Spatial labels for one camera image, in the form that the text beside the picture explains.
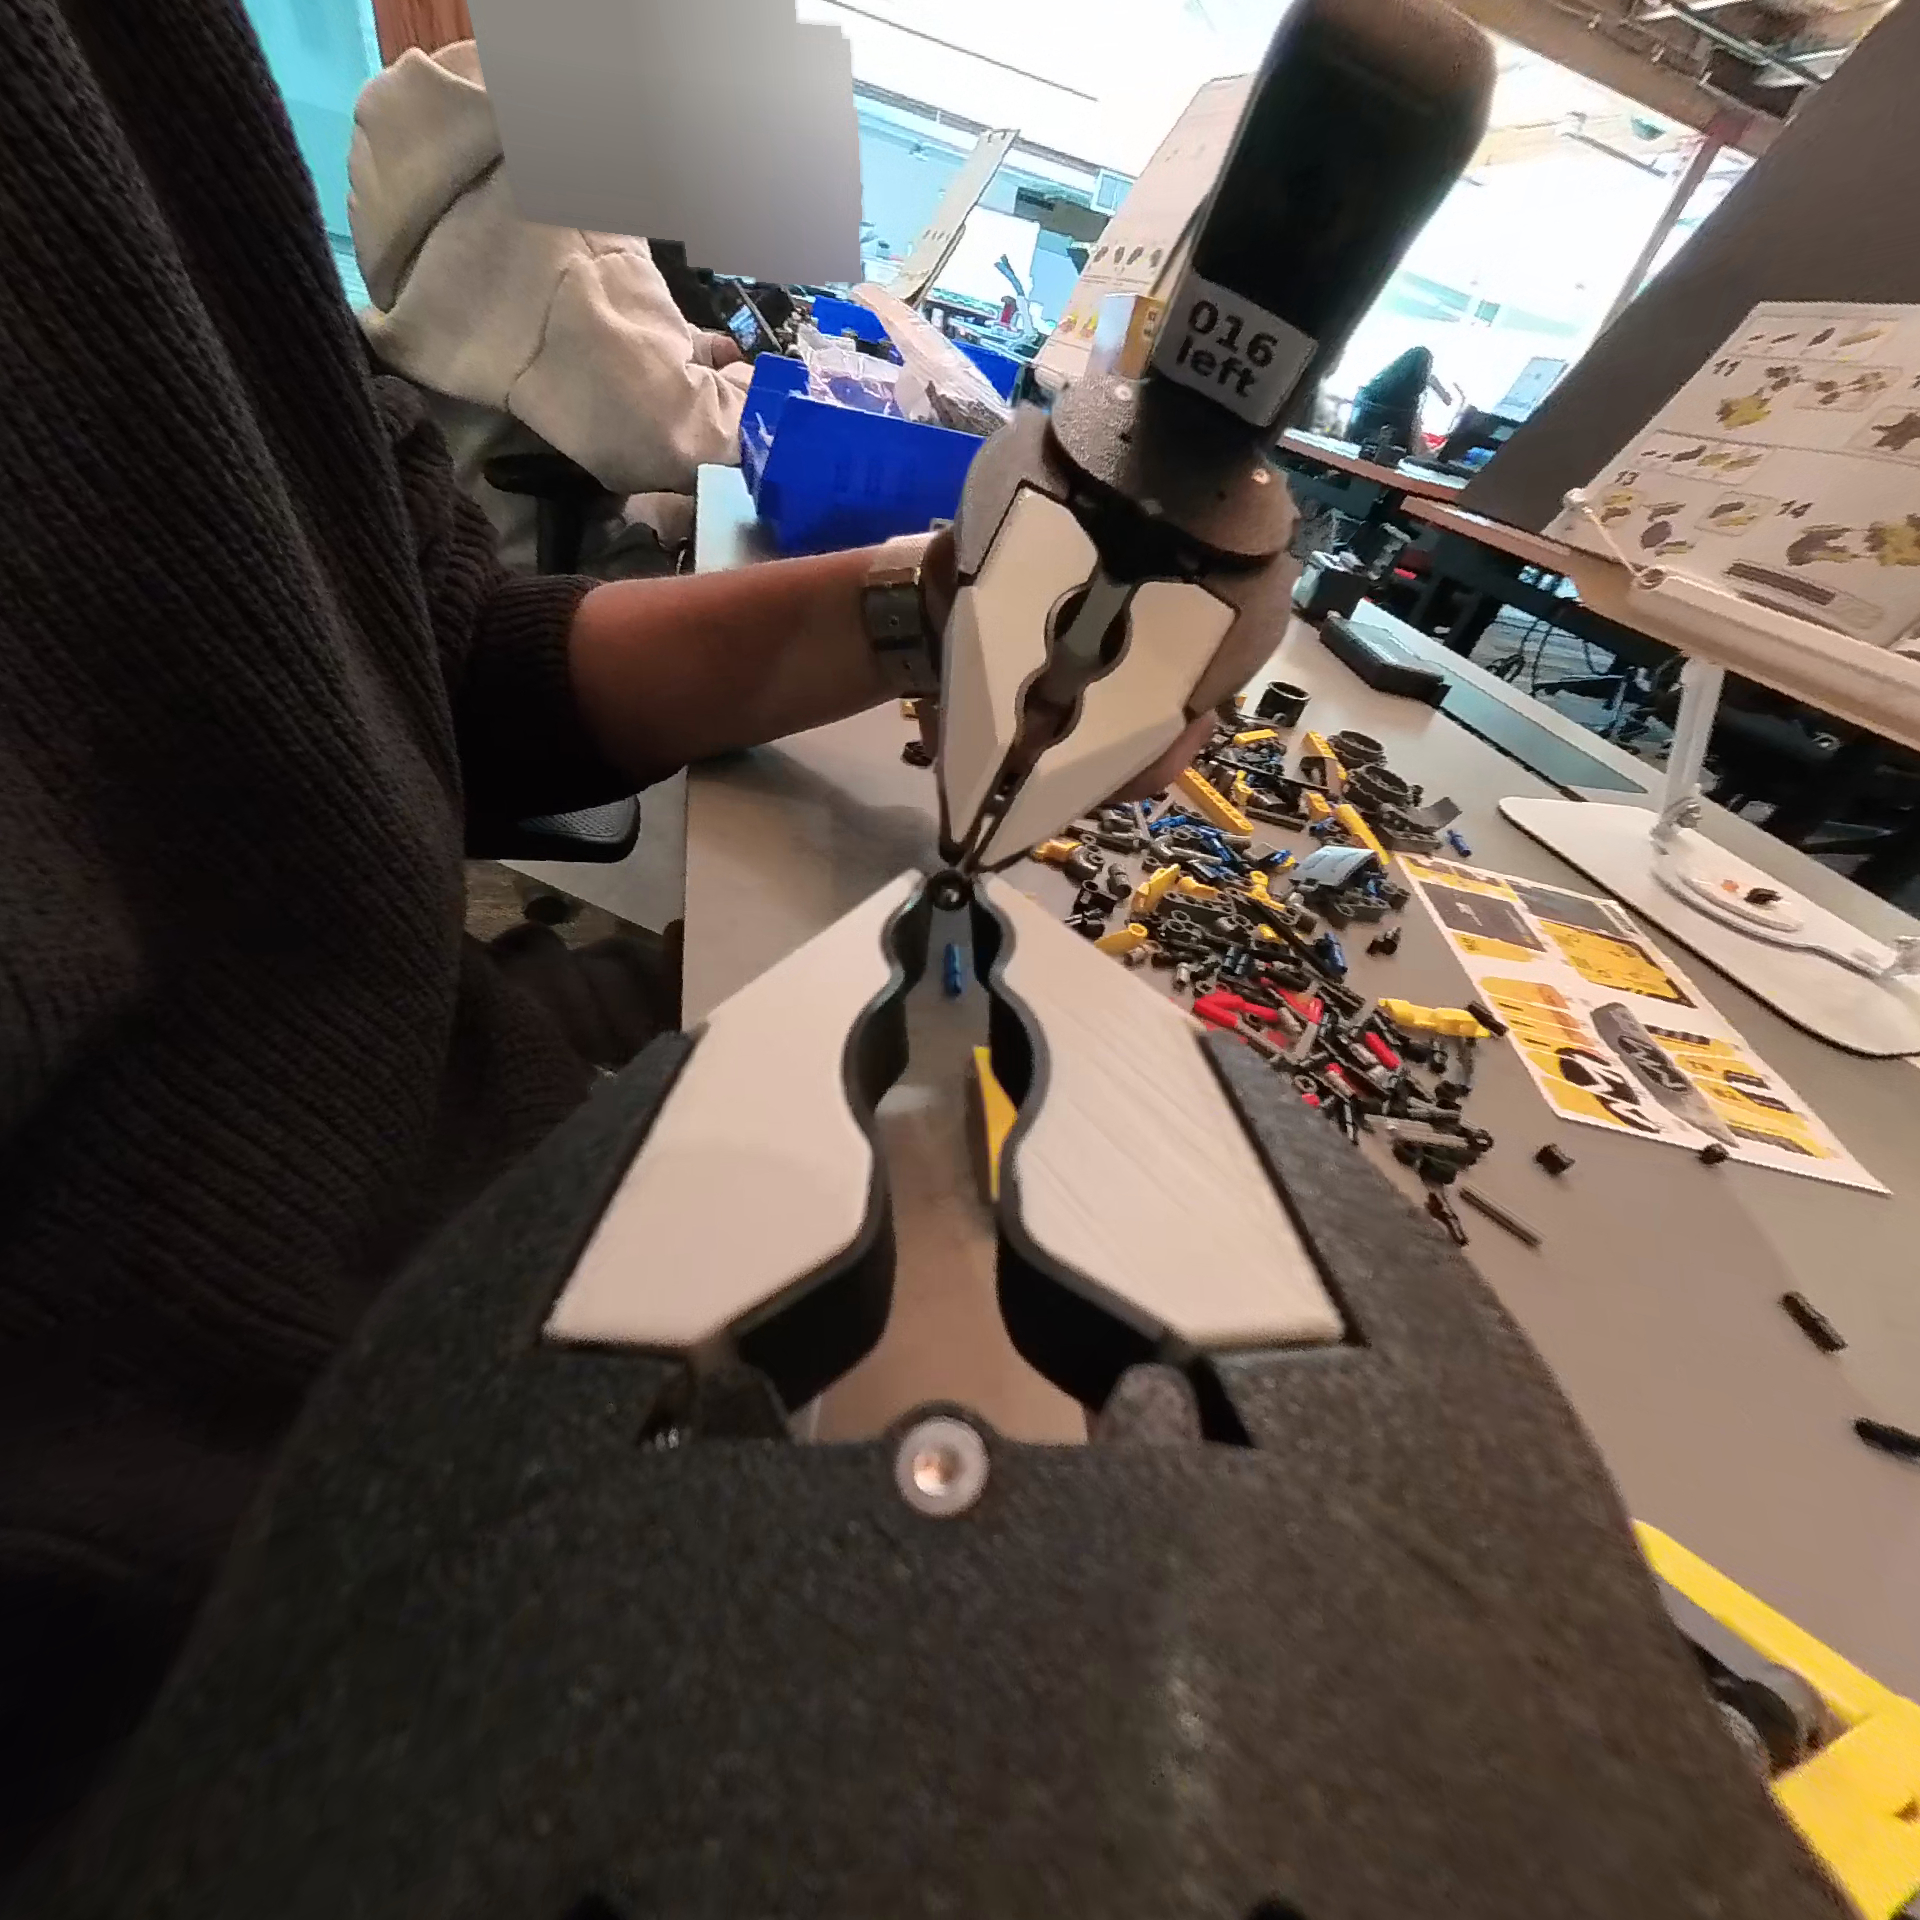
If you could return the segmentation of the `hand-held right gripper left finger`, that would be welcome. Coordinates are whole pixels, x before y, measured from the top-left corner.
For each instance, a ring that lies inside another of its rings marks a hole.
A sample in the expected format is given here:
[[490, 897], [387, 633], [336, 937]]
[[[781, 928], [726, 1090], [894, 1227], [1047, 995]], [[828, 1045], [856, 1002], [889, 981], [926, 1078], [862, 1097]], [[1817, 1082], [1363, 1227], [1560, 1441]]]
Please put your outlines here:
[[877, 1104], [909, 1060], [906, 868], [695, 1028], [547, 1335], [666, 1360], [859, 1361], [892, 1303]]

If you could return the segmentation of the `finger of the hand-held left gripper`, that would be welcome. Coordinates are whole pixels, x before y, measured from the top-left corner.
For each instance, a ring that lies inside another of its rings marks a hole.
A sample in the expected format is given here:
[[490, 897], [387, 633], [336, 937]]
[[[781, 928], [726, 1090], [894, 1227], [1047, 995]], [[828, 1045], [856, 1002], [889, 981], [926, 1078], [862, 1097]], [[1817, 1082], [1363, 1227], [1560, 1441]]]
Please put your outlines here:
[[1067, 714], [1084, 703], [1108, 631], [1097, 545], [1067, 503], [1019, 483], [947, 618], [939, 819], [947, 859], [1012, 859], [1108, 791], [1101, 724], [1052, 737], [1028, 695], [1052, 668]]
[[1128, 599], [1128, 637], [1093, 677], [1074, 724], [1037, 754], [1003, 808], [972, 868], [999, 868], [1148, 770], [1189, 727], [1192, 695], [1238, 610], [1192, 580], [1142, 580]]

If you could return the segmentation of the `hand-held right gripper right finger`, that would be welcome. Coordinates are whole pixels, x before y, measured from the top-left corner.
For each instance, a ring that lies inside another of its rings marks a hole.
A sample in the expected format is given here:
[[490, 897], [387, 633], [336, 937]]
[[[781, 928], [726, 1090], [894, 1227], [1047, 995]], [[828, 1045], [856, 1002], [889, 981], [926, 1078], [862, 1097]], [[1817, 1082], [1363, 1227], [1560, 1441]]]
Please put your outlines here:
[[1341, 1342], [1205, 1027], [1008, 879], [984, 879], [978, 911], [987, 1059], [1012, 1106], [995, 1156], [1003, 1243], [1189, 1354]]

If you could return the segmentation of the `pile of small building pieces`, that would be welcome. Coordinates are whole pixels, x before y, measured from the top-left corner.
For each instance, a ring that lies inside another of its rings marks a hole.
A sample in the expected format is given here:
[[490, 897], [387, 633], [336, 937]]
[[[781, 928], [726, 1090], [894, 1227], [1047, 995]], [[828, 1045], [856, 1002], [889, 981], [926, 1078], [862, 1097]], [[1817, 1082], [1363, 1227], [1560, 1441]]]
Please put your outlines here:
[[1470, 1113], [1478, 1056], [1507, 1037], [1409, 1037], [1356, 983], [1356, 957], [1395, 957], [1418, 905], [1389, 819], [1350, 801], [1319, 732], [1291, 754], [1288, 732], [1229, 703], [1164, 795], [1067, 824], [1022, 859], [1074, 884], [1067, 931], [1147, 969], [1344, 1139], [1377, 1135], [1455, 1246], [1483, 1221], [1539, 1250], [1546, 1233], [1470, 1180], [1497, 1150]]

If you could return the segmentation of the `person's left hand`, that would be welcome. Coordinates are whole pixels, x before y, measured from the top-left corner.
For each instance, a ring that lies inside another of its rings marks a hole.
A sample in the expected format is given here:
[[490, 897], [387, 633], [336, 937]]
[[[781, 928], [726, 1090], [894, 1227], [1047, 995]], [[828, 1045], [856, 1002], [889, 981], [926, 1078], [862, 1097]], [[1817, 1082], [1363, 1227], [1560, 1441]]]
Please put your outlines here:
[[1108, 808], [1152, 801], [1210, 746], [1214, 732], [1217, 708], [1203, 708], [1152, 762], [1140, 763], [1128, 781], [1112, 781], [1101, 798], [1074, 805], [1065, 819], [1077, 824]]

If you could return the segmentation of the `yellow flat panel piece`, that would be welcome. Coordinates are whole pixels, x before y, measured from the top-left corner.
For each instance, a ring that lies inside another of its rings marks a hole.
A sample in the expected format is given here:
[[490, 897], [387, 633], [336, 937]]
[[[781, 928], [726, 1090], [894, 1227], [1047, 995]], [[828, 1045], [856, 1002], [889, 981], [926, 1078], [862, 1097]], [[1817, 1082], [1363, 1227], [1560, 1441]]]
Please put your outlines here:
[[999, 1202], [999, 1167], [1019, 1121], [1019, 1104], [999, 1084], [990, 1045], [972, 1045], [968, 1067], [968, 1113], [978, 1189], [994, 1209]]

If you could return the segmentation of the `cardboard box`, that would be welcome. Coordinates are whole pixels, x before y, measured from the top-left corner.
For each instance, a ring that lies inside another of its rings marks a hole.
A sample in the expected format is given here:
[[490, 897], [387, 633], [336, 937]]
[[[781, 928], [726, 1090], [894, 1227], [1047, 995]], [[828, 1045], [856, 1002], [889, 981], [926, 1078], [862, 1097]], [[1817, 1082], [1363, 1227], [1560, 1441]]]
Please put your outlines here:
[[1164, 296], [1178, 274], [1189, 229], [1233, 145], [1256, 76], [1210, 79], [1152, 150], [1140, 180], [1092, 244], [1065, 318], [1037, 350], [1036, 383], [1044, 395], [1070, 387], [1092, 363], [1108, 296]]

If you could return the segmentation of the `black power adapter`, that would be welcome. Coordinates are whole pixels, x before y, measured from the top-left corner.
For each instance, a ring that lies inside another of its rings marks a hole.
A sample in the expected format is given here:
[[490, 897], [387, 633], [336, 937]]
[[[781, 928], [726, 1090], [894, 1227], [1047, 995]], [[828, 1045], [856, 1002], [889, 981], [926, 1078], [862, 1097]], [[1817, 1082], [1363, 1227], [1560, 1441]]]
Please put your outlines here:
[[1392, 637], [1380, 637], [1372, 627], [1356, 627], [1341, 615], [1329, 615], [1316, 637], [1363, 687], [1380, 695], [1444, 708], [1452, 690], [1447, 673], [1405, 652]]

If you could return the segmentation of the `clear plastic bag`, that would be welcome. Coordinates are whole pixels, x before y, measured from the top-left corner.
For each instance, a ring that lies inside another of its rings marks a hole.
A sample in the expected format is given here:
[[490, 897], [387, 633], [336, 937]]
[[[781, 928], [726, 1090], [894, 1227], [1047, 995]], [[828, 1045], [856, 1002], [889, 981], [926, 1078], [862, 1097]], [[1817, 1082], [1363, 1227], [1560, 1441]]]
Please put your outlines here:
[[871, 282], [814, 302], [797, 350], [807, 395], [859, 416], [990, 438], [1016, 413], [947, 332]]

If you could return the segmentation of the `black mesh chair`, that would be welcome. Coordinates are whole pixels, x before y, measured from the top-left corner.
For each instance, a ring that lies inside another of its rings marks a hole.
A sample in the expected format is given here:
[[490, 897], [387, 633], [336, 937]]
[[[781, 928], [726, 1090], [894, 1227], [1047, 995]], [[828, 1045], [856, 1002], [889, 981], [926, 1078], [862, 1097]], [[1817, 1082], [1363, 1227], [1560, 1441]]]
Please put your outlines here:
[[[468, 868], [548, 862], [548, 865], [617, 865], [640, 839], [640, 801], [572, 808], [565, 813], [531, 813], [518, 819], [483, 824], [468, 839]], [[581, 913], [581, 902], [548, 881], [516, 879], [518, 919], [542, 928], [565, 928]]]

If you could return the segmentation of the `black office chair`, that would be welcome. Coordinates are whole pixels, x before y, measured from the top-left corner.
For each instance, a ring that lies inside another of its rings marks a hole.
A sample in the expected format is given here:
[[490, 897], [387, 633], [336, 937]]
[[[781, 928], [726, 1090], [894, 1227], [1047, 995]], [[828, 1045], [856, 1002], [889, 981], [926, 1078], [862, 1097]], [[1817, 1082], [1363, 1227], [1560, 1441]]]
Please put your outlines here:
[[560, 452], [510, 452], [483, 461], [483, 483], [537, 510], [531, 573], [592, 575], [594, 580], [673, 578], [692, 561], [695, 507], [666, 494], [655, 526], [634, 517], [586, 466]]

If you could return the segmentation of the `yellow grey sticker sheet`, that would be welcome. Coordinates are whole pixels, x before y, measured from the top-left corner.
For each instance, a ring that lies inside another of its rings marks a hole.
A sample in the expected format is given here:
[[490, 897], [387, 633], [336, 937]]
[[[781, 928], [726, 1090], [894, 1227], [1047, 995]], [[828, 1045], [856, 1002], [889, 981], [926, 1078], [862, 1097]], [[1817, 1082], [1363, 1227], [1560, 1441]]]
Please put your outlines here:
[[1889, 1191], [1621, 902], [1450, 859], [1399, 855], [1399, 872], [1558, 1121], [1693, 1156], [1722, 1139], [1736, 1167]]

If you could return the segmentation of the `building instruction booklet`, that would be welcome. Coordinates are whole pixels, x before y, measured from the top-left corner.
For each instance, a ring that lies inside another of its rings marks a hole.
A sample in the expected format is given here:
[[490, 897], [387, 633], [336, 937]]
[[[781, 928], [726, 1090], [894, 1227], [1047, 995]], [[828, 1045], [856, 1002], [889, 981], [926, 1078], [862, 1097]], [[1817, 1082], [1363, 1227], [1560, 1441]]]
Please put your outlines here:
[[1756, 303], [1548, 538], [1918, 656], [1918, 306]]

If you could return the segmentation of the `white booklet stand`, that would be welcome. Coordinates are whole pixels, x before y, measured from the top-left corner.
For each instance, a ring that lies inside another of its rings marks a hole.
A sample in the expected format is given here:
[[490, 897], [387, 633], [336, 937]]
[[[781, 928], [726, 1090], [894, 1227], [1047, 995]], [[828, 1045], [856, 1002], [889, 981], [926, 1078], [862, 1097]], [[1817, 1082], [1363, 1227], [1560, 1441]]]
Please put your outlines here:
[[1918, 933], [1864, 933], [1706, 835], [1699, 777], [1727, 668], [1918, 749], [1918, 656], [1628, 559], [1589, 491], [1569, 491], [1563, 517], [1600, 541], [1625, 610], [1685, 656], [1663, 808], [1501, 801], [1501, 818], [1812, 1037], [1915, 1060]]

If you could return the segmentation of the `yellow toy forklift model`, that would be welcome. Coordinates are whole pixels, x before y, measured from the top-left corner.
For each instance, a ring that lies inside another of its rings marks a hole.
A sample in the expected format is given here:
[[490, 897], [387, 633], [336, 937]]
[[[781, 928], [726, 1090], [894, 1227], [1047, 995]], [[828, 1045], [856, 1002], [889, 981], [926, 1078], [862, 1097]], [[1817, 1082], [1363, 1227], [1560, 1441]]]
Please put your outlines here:
[[1918, 1702], [1667, 1532], [1645, 1521], [1633, 1532], [1778, 1808], [1857, 1917], [1918, 1917]]

